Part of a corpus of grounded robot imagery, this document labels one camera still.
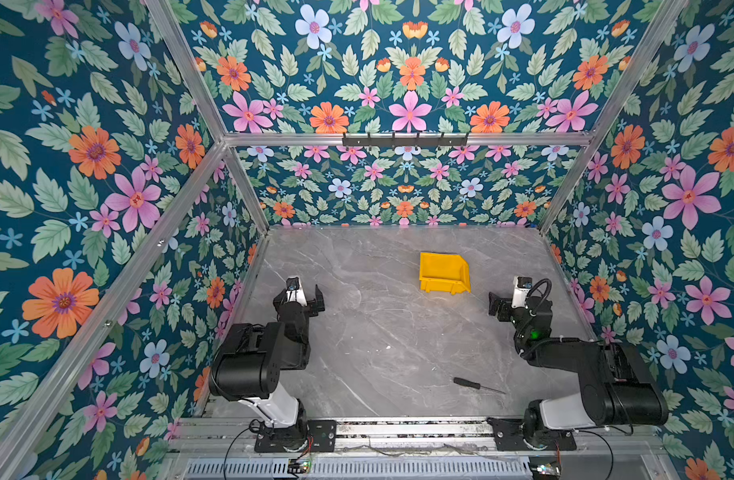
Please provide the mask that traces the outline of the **black handled screwdriver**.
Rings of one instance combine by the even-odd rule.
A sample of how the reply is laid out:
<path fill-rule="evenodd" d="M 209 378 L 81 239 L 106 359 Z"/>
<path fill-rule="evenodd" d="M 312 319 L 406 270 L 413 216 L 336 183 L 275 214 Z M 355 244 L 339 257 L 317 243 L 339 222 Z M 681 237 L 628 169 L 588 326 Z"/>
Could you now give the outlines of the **black handled screwdriver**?
<path fill-rule="evenodd" d="M 464 388 L 470 388 L 470 389 L 474 389 L 474 390 L 484 390 L 484 391 L 488 391 L 488 392 L 494 392 L 494 393 L 505 395 L 505 392 L 502 391 L 502 390 L 495 389 L 493 387 L 486 386 L 486 385 L 483 385 L 483 384 L 481 384 L 479 382 L 474 382 L 474 381 L 471 381 L 471 380 L 468 380 L 468 379 L 465 379 L 465 378 L 462 378 L 462 377 L 454 377 L 453 378 L 453 383 L 456 384 L 456 385 L 458 385 L 458 386 L 464 387 Z"/>

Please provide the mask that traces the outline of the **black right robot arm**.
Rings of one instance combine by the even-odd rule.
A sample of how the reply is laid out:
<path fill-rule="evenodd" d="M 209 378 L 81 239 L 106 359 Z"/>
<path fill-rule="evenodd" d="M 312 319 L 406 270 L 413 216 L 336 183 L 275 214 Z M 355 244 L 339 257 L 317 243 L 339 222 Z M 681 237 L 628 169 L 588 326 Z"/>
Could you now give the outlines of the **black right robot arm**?
<path fill-rule="evenodd" d="M 489 314 L 514 327 L 514 349 L 532 367 L 572 373 L 578 391 L 531 401 L 518 431 L 541 448 L 574 430 L 663 426 L 669 409 L 636 347 L 552 334 L 553 303 L 526 292 L 523 301 L 489 294 Z"/>

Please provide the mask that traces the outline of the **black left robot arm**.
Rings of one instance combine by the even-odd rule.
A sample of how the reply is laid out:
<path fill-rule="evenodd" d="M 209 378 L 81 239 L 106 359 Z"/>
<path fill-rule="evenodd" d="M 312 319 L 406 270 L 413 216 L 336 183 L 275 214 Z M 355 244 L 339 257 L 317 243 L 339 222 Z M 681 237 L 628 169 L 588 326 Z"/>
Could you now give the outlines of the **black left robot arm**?
<path fill-rule="evenodd" d="M 310 323 L 326 310 L 323 292 L 309 299 L 296 277 L 273 299 L 277 317 L 265 325 L 231 326 L 212 364 L 211 394 L 238 402 L 258 417 L 257 433 L 287 451 L 313 440 L 301 400 L 281 383 L 284 371 L 302 371 L 311 356 Z"/>

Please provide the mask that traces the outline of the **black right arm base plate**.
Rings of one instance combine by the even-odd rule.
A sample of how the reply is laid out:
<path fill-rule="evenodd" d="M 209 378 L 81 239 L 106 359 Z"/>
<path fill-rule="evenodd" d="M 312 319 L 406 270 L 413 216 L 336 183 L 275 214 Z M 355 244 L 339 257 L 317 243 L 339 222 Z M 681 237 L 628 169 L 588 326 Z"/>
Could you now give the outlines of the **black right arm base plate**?
<path fill-rule="evenodd" d="M 516 418 L 487 417 L 499 451 L 576 451 L 578 446 L 570 430 L 545 430 Z"/>

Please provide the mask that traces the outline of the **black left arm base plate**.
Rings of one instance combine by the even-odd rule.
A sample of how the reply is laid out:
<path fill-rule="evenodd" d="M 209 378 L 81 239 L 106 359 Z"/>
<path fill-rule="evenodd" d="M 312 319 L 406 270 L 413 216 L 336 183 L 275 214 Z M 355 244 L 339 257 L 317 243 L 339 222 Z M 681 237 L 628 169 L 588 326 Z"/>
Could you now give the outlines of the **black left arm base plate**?
<path fill-rule="evenodd" d="M 256 453 L 324 452 L 335 450 L 338 422 L 335 420 L 307 420 L 291 427 L 263 426 L 257 434 Z"/>

